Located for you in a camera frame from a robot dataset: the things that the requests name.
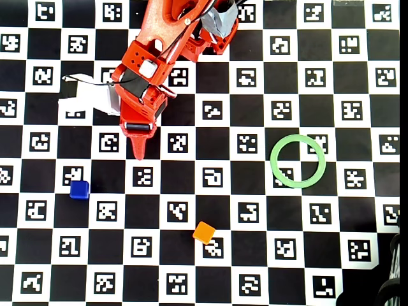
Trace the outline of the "red-orange gripper body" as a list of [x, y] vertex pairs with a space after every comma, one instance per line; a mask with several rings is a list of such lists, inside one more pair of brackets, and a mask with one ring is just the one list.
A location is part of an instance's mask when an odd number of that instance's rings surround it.
[[148, 85], [133, 94], [121, 85], [115, 90], [120, 97], [120, 122], [129, 131], [152, 131], [167, 106], [168, 97], [156, 86]]

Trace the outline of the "red-orange gripper finger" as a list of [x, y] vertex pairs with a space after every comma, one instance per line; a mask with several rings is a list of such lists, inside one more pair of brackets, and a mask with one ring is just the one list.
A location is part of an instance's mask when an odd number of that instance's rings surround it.
[[147, 140], [152, 138], [156, 132], [155, 124], [137, 124], [122, 122], [120, 127], [126, 137], [131, 140], [133, 155], [137, 160], [145, 157], [145, 147]]

